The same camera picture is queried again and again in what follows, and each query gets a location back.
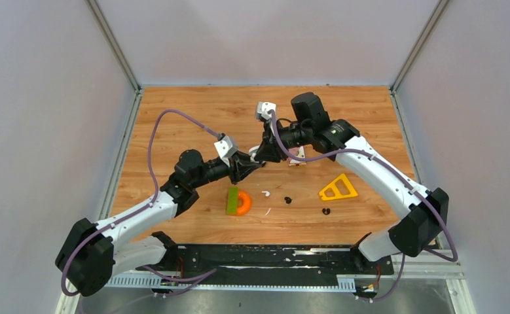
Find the white earbud charging case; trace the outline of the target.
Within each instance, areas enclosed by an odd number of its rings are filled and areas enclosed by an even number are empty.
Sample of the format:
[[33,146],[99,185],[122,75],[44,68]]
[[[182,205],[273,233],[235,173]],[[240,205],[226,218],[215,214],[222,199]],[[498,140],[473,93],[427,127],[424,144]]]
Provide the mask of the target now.
[[256,156],[256,153],[258,151],[258,148],[259,146],[255,146],[255,147],[251,147],[249,150],[248,150],[248,154],[254,158]]

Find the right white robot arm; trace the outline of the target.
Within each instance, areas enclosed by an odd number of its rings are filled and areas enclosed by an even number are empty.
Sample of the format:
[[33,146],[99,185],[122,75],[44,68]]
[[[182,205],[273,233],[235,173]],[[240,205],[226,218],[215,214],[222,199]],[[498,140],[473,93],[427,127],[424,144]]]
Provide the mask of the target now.
[[352,267],[367,273],[385,256],[402,253],[416,257],[426,250],[446,227],[448,194],[441,188],[430,190],[399,171],[346,120],[331,120],[316,94],[297,95],[291,105],[296,120],[284,127],[276,104],[258,103],[255,117],[263,122],[264,132],[261,144],[251,150],[254,159],[280,162],[294,157],[290,149],[311,145],[319,158],[328,158],[363,179],[399,219],[355,244]]

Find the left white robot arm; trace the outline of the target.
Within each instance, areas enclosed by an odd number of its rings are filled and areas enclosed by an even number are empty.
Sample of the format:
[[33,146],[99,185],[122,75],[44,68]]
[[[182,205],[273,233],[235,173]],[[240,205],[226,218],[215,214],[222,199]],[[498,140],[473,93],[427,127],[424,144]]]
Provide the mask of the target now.
[[236,184],[264,165],[241,151],[228,162],[220,158],[205,161],[194,149],[182,152],[166,183],[146,200],[113,217],[96,222],[82,218],[74,223],[55,259],[63,293],[91,296],[112,276],[144,265],[172,269],[178,254],[165,233],[155,232],[138,243],[131,240],[191,208],[199,199],[197,188],[226,177]]

